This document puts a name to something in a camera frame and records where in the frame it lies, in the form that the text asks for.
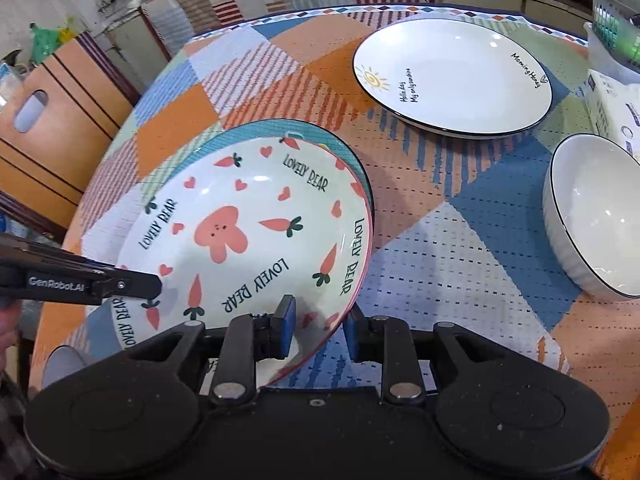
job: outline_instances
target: tablecloth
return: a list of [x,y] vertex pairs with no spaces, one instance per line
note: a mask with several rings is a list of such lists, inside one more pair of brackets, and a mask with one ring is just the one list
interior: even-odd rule
[[[552,110],[505,139],[467,141],[419,131],[375,105],[353,78],[367,34],[397,20],[453,18],[492,28],[545,67]],[[188,155],[220,132],[264,119],[335,132],[363,162],[376,203],[374,254],[358,304],[430,330],[450,320],[594,388],[612,416],[596,470],[636,478],[640,449],[637,301],[593,301],[562,271],[545,235],[542,187],[564,137],[590,132],[580,86],[586,42],[521,16],[434,6],[351,6],[271,16],[203,35],[161,73],[124,124],[79,205],[65,247],[115,262],[132,223]],[[31,384],[56,345],[115,351],[108,307],[47,305]],[[427,386],[433,385],[428,367]],[[354,364],[341,332],[281,385],[377,384]]]

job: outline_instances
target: person's hand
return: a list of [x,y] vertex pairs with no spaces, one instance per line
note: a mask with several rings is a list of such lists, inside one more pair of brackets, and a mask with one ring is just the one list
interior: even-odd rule
[[0,372],[6,368],[7,349],[18,341],[15,329],[21,312],[21,300],[0,298]]

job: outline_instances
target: white plate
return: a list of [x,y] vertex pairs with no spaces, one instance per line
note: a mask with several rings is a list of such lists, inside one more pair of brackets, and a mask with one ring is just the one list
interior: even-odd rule
[[473,23],[425,19],[381,28],[358,47],[353,69],[381,106],[444,135],[516,134],[551,107],[551,85],[536,59]]
[[296,297],[289,357],[257,364],[257,384],[311,357],[353,304],[371,252],[364,190],[333,153],[290,137],[246,140],[169,181],[131,229],[118,266],[162,279],[154,301],[118,298],[123,348],[189,319],[227,326]]

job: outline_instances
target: green plastic bag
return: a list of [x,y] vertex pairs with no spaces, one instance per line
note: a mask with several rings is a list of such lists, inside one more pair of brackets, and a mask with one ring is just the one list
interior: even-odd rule
[[40,65],[60,47],[60,35],[57,30],[40,28],[35,23],[31,23],[31,31],[33,32],[31,60],[36,65]]

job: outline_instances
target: wooden chair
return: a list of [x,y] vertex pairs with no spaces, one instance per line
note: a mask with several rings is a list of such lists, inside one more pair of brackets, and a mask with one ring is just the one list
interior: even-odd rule
[[0,210],[62,242],[139,98],[87,33],[55,51],[0,111]]

